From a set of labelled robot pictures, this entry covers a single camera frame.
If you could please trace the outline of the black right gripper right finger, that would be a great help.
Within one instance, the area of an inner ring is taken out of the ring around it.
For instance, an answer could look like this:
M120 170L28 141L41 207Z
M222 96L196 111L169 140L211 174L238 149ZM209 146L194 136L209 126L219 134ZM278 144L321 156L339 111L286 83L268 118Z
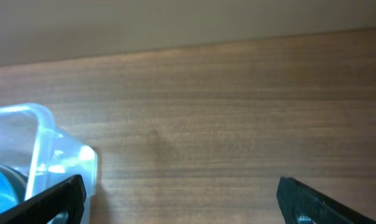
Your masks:
M354 224L376 221L291 177L281 177L276 198L288 224Z

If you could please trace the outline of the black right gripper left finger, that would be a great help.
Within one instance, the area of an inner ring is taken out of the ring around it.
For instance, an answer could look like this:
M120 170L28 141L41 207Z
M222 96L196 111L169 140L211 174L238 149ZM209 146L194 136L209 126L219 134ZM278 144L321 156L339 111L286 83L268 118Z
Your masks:
M0 224L48 223L66 214L66 224L79 224L87 197L82 176L73 175L0 214Z

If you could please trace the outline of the clear plastic storage container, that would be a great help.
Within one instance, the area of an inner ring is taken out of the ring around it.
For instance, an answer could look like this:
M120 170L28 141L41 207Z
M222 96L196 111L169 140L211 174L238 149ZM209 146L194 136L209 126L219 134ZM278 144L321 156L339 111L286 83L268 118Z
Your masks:
M89 224L97 164L96 152L60 129L48 108L35 103L0 107L0 165L27 176L24 201L80 174L87 193L81 222Z

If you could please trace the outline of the dark blue bowl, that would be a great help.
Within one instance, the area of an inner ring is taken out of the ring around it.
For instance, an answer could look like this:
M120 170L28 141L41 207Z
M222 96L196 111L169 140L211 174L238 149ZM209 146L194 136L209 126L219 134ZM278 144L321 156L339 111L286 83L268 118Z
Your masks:
M0 214L25 200L27 181L18 170L0 165Z

